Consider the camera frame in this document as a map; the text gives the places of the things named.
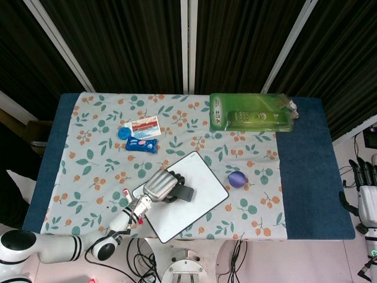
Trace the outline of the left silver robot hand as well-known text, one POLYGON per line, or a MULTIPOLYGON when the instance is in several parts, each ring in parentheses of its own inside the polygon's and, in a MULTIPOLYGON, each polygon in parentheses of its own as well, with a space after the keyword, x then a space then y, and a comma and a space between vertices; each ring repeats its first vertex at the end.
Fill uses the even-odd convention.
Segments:
POLYGON ((187 200, 184 184, 185 178, 181 174, 160 169, 144 184, 143 193, 154 203, 187 200))

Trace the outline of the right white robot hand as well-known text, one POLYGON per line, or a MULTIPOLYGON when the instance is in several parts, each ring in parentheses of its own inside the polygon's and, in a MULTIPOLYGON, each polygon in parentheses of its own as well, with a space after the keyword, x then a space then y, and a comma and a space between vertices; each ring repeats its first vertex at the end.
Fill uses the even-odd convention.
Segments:
POLYGON ((356 159, 357 162, 349 159, 349 164, 354 174, 358 207, 349 204, 343 191, 338 194, 339 200, 342 207, 357 216, 364 227, 376 229, 376 165, 360 157, 356 159))

